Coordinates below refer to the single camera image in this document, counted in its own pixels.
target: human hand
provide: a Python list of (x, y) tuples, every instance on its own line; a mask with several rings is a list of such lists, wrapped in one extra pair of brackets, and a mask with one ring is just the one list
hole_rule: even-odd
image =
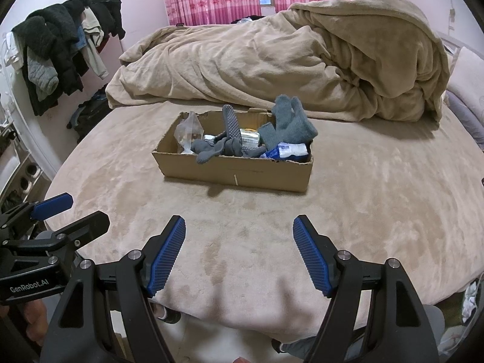
[[(9, 307), (0, 306), (0, 318), (7, 316)], [(27, 337), (42, 347), (47, 334), (47, 309), (42, 300), (25, 303), (24, 318), (28, 323)]]

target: hanging clothes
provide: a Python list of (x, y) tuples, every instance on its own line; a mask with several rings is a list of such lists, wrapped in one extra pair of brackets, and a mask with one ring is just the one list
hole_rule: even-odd
[(97, 52), (91, 36), (86, 36), (86, 40), (88, 45), (81, 49), (82, 56), (86, 63), (93, 69), (94, 73), (101, 79), (105, 79), (110, 73), (107, 71), (101, 56)]
[(88, 0), (88, 4), (101, 24), (105, 37), (111, 33), (122, 40), (126, 31), (121, 18), (121, 0)]
[(70, 53), (70, 45), (79, 41), (77, 29), (62, 4), (54, 4), (31, 13), (12, 31), (36, 55), (44, 60), (52, 60), (59, 77), (59, 87), (67, 95), (76, 90), (82, 91), (83, 85)]
[(93, 38), (95, 46), (101, 45), (105, 34), (101, 28), (101, 25), (99, 24), (98, 19), (94, 15), (93, 10), (89, 7), (85, 8), (81, 14), (81, 20), (83, 32)]
[(5, 42), (7, 44), (4, 58), (5, 66), (11, 65), (15, 71), (19, 71), (22, 65), (24, 65), (20, 40), (17, 39), (13, 32), (9, 32), (5, 35)]
[(89, 66), (86, 63), (86, 60), (84, 60), (81, 50), (72, 56), (72, 62), (74, 63), (76, 71), (80, 76), (84, 76), (84, 74), (89, 71)]
[(33, 114), (35, 116), (42, 116), (49, 108), (58, 105), (57, 99), (61, 96), (62, 89), (60, 86), (57, 86), (51, 95), (47, 96), (44, 100), (39, 101), (36, 86), (28, 78), (27, 48), (28, 47), (25, 46), (23, 50), (24, 64), (22, 66), (22, 76), (24, 77), (25, 85), (27, 86), (28, 98), (32, 105)]
[(37, 98), (39, 101), (45, 100), (59, 84), (52, 61), (43, 60), (31, 48), (27, 48), (27, 68), (28, 79), (36, 86)]
[(64, 1), (62, 5), (64, 5), (64, 7), (71, 15), (72, 21), (76, 23), (76, 21), (83, 13), (84, 8), (88, 6), (88, 1), (87, 0), (67, 0), (67, 1)]
[(72, 50), (74, 50), (75, 53), (79, 52), (79, 50), (81, 50), (83, 47), (85, 47), (88, 44), (86, 41), (86, 35), (84, 34), (84, 28), (82, 27), (82, 22), (80, 17), (79, 17), (79, 25), (77, 26), (77, 36), (79, 37), (79, 41), (73, 44), (73, 48), (72, 48)]
[(108, 39), (109, 38), (104, 38), (103, 41), (101, 42), (101, 45), (99, 45), (98, 47), (96, 47), (96, 50), (97, 50), (98, 53), (101, 53), (103, 51), (104, 47), (107, 44)]

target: pillow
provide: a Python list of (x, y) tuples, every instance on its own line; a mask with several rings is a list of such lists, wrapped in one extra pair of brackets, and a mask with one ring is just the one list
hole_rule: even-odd
[(469, 108), (453, 93), (447, 91), (449, 108), (473, 137), (481, 150), (484, 150), (484, 127)]
[(447, 89), (460, 98), (484, 125), (484, 60), (462, 47), (453, 63)]
[(450, 52), (447, 52), (447, 51), (445, 51), (445, 54), (447, 55), (447, 62), (449, 63), (449, 72), (452, 75), (454, 59), (457, 60), (457, 54), (451, 54)]

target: beige blanket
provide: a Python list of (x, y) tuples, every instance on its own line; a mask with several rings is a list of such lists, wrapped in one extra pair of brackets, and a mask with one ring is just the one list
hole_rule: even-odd
[(415, 123), (312, 120), (319, 135), (305, 194), (164, 178), (151, 151), (179, 112), (220, 106), (167, 101), (115, 109), (54, 178), (47, 196), (67, 191), (74, 206), (50, 227), (106, 212), (109, 232), (81, 251), (101, 263), (143, 247), (180, 214), (186, 241), (156, 300), (286, 340), (314, 335), (329, 302), (292, 239), (299, 214), (361, 260), (400, 259), (424, 303), (484, 270), (484, 155), (447, 106), (439, 128), (427, 116)]
[(326, 0), (242, 25), (162, 28), (127, 50), (112, 107), (160, 98), (271, 109), (298, 96), (316, 118), (440, 119), (449, 79), (442, 43), (407, 0)]

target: gray knitted glove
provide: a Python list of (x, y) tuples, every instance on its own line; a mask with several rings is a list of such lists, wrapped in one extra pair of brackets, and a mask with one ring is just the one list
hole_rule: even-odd
[[(212, 157), (215, 157), (215, 156), (218, 156), (218, 155), (222, 155), (224, 150), (225, 150), (225, 142), (228, 141), (228, 139), (225, 137), (225, 138), (222, 138), (220, 141), (218, 141), (217, 143), (215, 143), (214, 146), (211, 146), (208, 142), (205, 142), (209, 145), (208, 148), (205, 148), (205, 150), (203, 150), (202, 152), (200, 152), (198, 155), (197, 155), (197, 163), (205, 163), (205, 162), (208, 162), (210, 160), (210, 158)], [(200, 146), (193, 146), (192, 144), (192, 151), (194, 151), (196, 153), (195, 150), (198, 150), (200, 148)]]
[(281, 142), (307, 144), (318, 135), (296, 96), (292, 99), (284, 94), (278, 96), (272, 113), (275, 116), (275, 128), (272, 123), (267, 123), (258, 129), (267, 150), (274, 149)]
[(242, 145), (242, 134), (240, 133), (240, 126), (237, 120), (237, 116), (235, 114), (234, 108), (231, 105), (224, 105), (222, 107), (222, 113), (224, 114), (224, 122), (225, 122), (225, 130), (227, 133), (227, 138), (234, 139), (231, 142), (231, 147), (236, 146), (237, 149), (240, 147), (241, 152), (237, 151), (234, 152), (236, 157), (245, 157), (245, 158), (258, 158), (261, 154), (264, 154), (267, 151), (267, 148), (264, 146), (260, 146), (256, 149), (248, 148), (247, 146)]
[(204, 140), (204, 139), (195, 139), (193, 142), (192, 142), (192, 145), (190, 147), (190, 150), (193, 151), (193, 153), (195, 154), (200, 154), (202, 151), (208, 151), (210, 149), (212, 149), (214, 146)]

